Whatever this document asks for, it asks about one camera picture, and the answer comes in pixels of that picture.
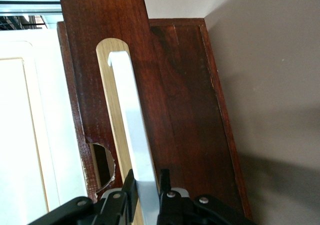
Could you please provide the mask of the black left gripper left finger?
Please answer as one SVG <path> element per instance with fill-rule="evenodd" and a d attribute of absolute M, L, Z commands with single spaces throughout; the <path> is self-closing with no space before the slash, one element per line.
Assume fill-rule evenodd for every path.
<path fill-rule="evenodd" d="M 93 225 L 130 225 L 134 221 L 138 190 L 133 170 L 130 169 L 121 188 L 107 190 L 97 202 Z"/>

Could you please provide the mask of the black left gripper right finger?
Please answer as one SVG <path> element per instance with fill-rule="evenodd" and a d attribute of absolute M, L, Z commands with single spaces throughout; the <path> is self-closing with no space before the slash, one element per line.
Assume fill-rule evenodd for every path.
<path fill-rule="evenodd" d="M 194 225 L 196 215 L 189 192 L 180 187 L 172 187 L 170 171 L 162 169 L 159 181 L 158 225 Z"/>

